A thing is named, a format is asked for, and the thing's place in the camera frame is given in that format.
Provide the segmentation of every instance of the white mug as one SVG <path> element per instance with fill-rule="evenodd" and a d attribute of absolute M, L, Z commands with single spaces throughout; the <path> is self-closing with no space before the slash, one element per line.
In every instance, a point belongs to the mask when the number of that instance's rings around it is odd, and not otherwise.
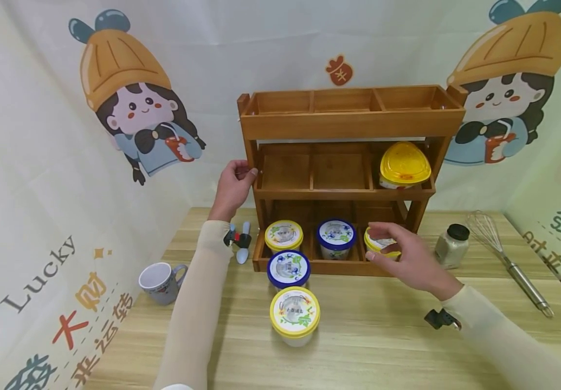
<path fill-rule="evenodd" d="M 181 270 L 185 272 L 176 279 L 176 274 Z M 154 263 L 141 272 L 138 282 L 142 290 L 158 304 L 170 304 L 176 300 L 186 274 L 185 264 L 172 268 L 168 263 Z"/>

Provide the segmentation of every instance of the blue shirt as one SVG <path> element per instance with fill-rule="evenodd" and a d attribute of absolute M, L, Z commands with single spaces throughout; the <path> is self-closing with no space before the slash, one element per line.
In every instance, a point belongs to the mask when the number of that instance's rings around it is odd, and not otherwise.
<path fill-rule="evenodd" d="M 166 126 L 172 128 L 174 135 L 182 137 L 187 140 L 185 149 L 189 156 L 193 159 L 199 159 L 202 156 L 202 149 L 198 142 L 189 135 L 188 132 L 183 130 L 181 126 L 178 126 L 174 122 L 162 122 Z M 153 176 L 156 172 L 162 168 L 168 167 L 169 165 L 179 163 L 178 157 L 174 155 L 172 149 L 165 143 L 165 140 L 157 139 L 154 142 L 154 147 L 148 154 L 144 154 L 139 151 L 137 145 L 135 144 L 135 134 L 116 134 L 114 136 L 115 142 L 120 147 L 121 151 L 125 155 L 131 157 L 131 159 L 138 161 L 144 167 L 148 176 Z"/>
<path fill-rule="evenodd" d="M 515 134 L 515 138 L 508 142 L 503 149 L 505 157 L 514 156 L 521 151 L 527 143 L 527 127 L 520 118 L 510 118 L 513 121 L 513 126 L 510 129 L 511 133 Z M 494 119 L 479 121 L 485 125 L 494 122 Z M 472 142 L 466 144 L 458 144 L 456 137 L 452 139 L 449 144 L 447 153 L 445 155 L 445 162 L 454 165 L 482 165 L 485 164 L 486 155 L 486 137 L 479 135 Z"/>

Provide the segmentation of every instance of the yellow lid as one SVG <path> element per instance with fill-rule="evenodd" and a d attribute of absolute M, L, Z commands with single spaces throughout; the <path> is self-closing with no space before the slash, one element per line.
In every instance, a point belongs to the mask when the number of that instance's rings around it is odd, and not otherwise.
<path fill-rule="evenodd" d="M 432 168 L 423 152 L 412 142 L 396 142 L 384 152 L 380 174 L 393 184 L 422 183 L 432 174 Z"/>
<path fill-rule="evenodd" d="M 367 227 L 367 230 L 365 230 L 365 245 L 367 245 L 367 249 L 369 249 L 370 251 L 379 254 L 380 251 L 387 246 L 395 244 L 396 241 L 392 238 L 372 239 L 368 233 L 370 229 L 371 227 Z M 401 252 L 395 251 L 386 254 L 384 253 L 383 255 L 386 257 L 397 257 L 401 255 Z"/>
<path fill-rule="evenodd" d="M 271 223 L 265 230 L 265 243 L 275 251 L 297 249 L 303 239 L 302 227 L 289 220 Z"/>
<path fill-rule="evenodd" d="M 319 324 L 319 302 L 306 288 L 285 288 L 272 299 L 269 319 L 280 336 L 289 339 L 309 336 Z"/>

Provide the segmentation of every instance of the girl's black hair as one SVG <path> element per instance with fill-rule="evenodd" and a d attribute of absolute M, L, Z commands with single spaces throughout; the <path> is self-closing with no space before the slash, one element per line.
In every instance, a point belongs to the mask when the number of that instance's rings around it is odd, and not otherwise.
<path fill-rule="evenodd" d="M 510 85 L 513 82 L 515 74 L 507 74 L 501 78 L 501 83 L 503 85 Z M 525 123 L 527 127 L 527 143 L 530 144 L 533 140 L 538 138 L 538 133 L 536 132 L 536 128 L 539 124 L 543 121 L 544 113 L 543 107 L 547 100 L 551 96 L 551 92 L 553 92 L 554 87 L 554 80 L 555 78 L 552 76 L 546 76 L 542 74 L 536 73 L 522 73 L 521 79 L 527 83 L 532 89 L 540 90 L 544 89 L 545 94 L 543 95 L 538 102 L 530 103 L 530 106 L 525 110 L 525 112 L 519 115 L 519 118 Z M 470 82 L 467 84 L 462 85 L 461 87 L 466 89 L 469 92 L 477 92 L 484 88 L 488 80 L 481 80 L 476 82 Z"/>
<path fill-rule="evenodd" d="M 146 83 L 146 86 L 148 86 L 150 90 L 156 92 L 162 98 L 167 100 L 174 100 L 174 102 L 176 102 L 177 104 L 177 108 L 174 111 L 172 111 L 172 113 L 174 114 L 174 119 L 173 119 L 174 123 L 181 126 L 183 130 L 188 132 L 192 137 L 194 138 L 198 137 L 198 130 L 196 129 L 194 124 L 191 123 L 189 119 L 187 119 L 187 112 L 185 111 L 185 106 L 183 106 L 183 103 L 178 98 L 176 92 L 164 87 L 156 86 L 151 83 Z M 133 94 L 141 94 L 141 87 L 139 86 L 139 83 L 129 84 L 125 88 Z M 107 123 L 107 118 L 109 118 L 110 115 L 113 115 L 113 107 L 115 107 L 118 101 L 119 101 L 118 95 L 116 92 L 115 94 L 111 95 L 111 97 L 109 97 L 107 100 L 105 100 L 105 102 L 98 108 L 98 110 L 96 110 L 96 116 L 98 116 L 98 120 L 100 120 L 100 123 L 104 126 L 104 128 L 107 129 L 107 131 L 111 135 L 120 134 L 122 132 L 120 128 L 117 128 L 116 130 L 111 129 L 111 127 Z"/>

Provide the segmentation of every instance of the wooden organizer rack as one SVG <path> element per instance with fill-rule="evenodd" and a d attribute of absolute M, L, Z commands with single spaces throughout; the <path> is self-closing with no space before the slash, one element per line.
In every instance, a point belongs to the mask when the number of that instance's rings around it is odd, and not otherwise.
<path fill-rule="evenodd" d="M 289 219 L 302 226 L 300 250 L 314 274 L 387 276 L 365 259 L 367 223 L 419 229 L 449 142 L 465 115 L 465 99 L 466 91 L 456 86 L 242 94 L 237 106 L 245 151 L 260 171 L 253 185 L 261 231 L 254 270 L 265 271 L 272 255 L 263 234 L 269 223 Z M 421 137 L 413 142 L 428 158 L 432 176 L 407 190 L 383 189 L 379 162 L 395 143 L 383 139 L 407 137 Z M 409 208 L 404 201 L 411 201 Z M 357 229 L 357 243 L 346 260 L 322 259 L 314 230 L 326 218 L 345 219 Z"/>

